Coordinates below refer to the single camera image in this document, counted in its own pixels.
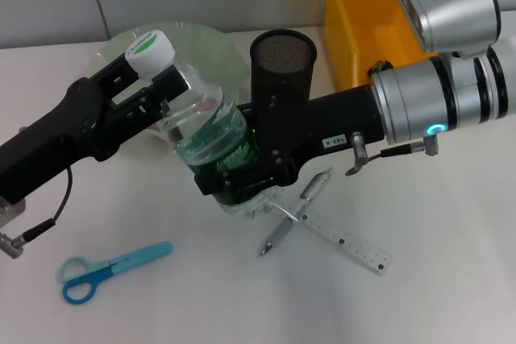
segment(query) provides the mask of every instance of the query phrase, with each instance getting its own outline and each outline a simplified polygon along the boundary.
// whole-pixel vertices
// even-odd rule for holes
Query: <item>scissors blade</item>
[[[131,253],[110,259],[113,274],[119,274],[133,267],[158,259],[172,251],[172,243],[163,241]]]

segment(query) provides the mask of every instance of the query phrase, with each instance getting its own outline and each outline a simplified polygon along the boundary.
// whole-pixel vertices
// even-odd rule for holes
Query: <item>blue scissors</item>
[[[63,297],[70,304],[83,304],[94,296],[95,290],[97,290],[97,285],[103,280],[107,280],[115,274],[124,273],[133,267],[138,267],[139,265],[143,265],[144,263],[170,254],[171,251],[172,243],[164,241],[105,261],[92,262],[82,256],[67,259],[61,265],[59,271],[59,279],[61,283],[64,284]],[[86,268],[86,272],[77,276],[65,277],[65,270],[71,263],[80,263]],[[81,284],[91,285],[89,293],[81,299],[70,297],[68,295],[68,290]]]

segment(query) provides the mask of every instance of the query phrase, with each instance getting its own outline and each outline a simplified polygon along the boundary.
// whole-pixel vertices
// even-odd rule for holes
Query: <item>label sticker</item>
[[[322,145],[324,145],[325,148],[336,147],[338,145],[344,145],[346,143],[346,135],[328,137],[327,139],[324,139],[322,141]]]

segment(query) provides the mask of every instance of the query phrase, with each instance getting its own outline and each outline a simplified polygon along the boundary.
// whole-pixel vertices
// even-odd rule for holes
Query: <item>scissors handle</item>
[[[72,263],[79,263],[80,265],[85,267],[85,271],[82,273],[79,273],[75,276],[66,277],[65,271],[68,266],[70,266]],[[74,280],[76,278],[79,278],[85,274],[92,273],[94,271],[100,270],[104,267],[110,266],[110,263],[108,261],[99,261],[99,262],[93,262],[87,259],[86,257],[83,257],[81,255],[77,255],[75,257],[72,257],[70,259],[67,259],[60,267],[59,270],[59,280],[62,284],[69,282],[71,280]]]
[[[91,297],[94,296],[95,291],[97,290],[97,285],[100,284],[103,280],[107,280],[108,278],[113,276],[113,271],[111,271],[111,267],[104,267],[99,271],[94,271],[93,273],[84,274],[83,276],[77,277],[73,280],[70,280],[63,286],[63,297],[70,304],[79,305],[88,301]],[[70,288],[74,288],[81,284],[90,284],[91,289],[89,293],[83,298],[76,299],[72,298],[68,295],[68,290]]]

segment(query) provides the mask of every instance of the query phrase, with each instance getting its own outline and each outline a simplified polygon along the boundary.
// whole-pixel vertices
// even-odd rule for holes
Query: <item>white ruler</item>
[[[381,276],[393,258],[383,250],[366,243],[361,238],[348,233],[333,220],[315,213],[305,213],[299,223],[336,246],[347,257],[359,265]]]

